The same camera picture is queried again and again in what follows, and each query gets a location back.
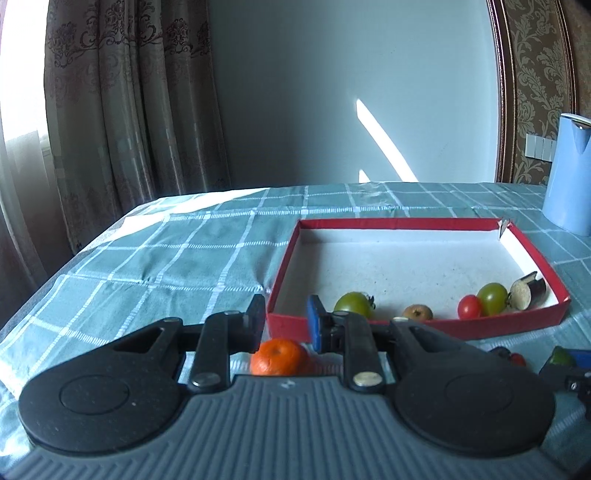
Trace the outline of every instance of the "tablecloth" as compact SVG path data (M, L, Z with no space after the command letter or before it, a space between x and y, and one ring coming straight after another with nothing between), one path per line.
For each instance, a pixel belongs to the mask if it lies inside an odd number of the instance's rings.
M30 449L17 409L29 378L157 319L200 323L244 309L254 293L268 297L301 218L509 218L553 265L571 308L559 326L472 343L507 346L536 371L556 344L591 348L591 239L550 223L543 198L540 186L366 183L169 197L135 209L28 302L0 343L0 472ZM557 394L543 448L573 471L591 456L589 445L583 406Z

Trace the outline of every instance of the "red cherry tomato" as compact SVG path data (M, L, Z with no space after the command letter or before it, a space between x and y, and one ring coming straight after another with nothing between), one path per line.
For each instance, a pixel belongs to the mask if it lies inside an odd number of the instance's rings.
M478 318L482 314L482 303L476 295L466 295L457 304L457 316L460 320Z
M527 364L525 363L525 358L523 358L523 355L520 355L518 353L510 354L509 362L511 362L513 365L519 365L520 367L527 366Z

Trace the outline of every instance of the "small round fruit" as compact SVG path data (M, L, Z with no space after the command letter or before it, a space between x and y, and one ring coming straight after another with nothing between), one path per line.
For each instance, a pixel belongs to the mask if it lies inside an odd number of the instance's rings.
M360 291L350 291L338 299L334 312L353 312L370 318L374 312L374 298Z
M507 306L507 289L500 283L487 283L478 291L477 297L482 304L482 314L485 317L498 315Z
M527 366L527 363L525 362L525 358L523 358L523 355L520 355L518 353L510 354L509 362L511 362L513 365L519 365L520 367Z
M278 375L291 377L305 374L308 352L298 342L273 338L264 342L251 357L252 375Z
M568 350L558 345L554 347L554 350L552 350L552 355L550 355L548 363L551 363L553 365L562 365L564 367L577 366L577 362L575 361L573 356L568 352Z
M415 322L425 322L426 320L433 319L433 312L426 305L415 304L406 307L402 316L414 320Z
M457 317L460 320L475 319L482 314L482 304L476 295L466 295L457 304Z

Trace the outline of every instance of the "kettle spout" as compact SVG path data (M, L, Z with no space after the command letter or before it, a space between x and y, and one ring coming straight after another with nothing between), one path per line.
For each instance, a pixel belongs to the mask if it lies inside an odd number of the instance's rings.
M582 155L589 145L589 138L591 138L591 125L577 120L571 120L574 136L574 146L577 152Z

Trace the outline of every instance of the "screw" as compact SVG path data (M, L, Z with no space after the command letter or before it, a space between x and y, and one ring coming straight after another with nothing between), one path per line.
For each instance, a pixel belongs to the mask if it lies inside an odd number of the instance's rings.
M382 376L376 372L359 372L353 377L353 382L358 387L375 387L383 381Z
M191 379L191 383L196 387L205 388L205 387L212 387L220 383L222 379L218 374L213 372L203 372L201 374L195 375Z

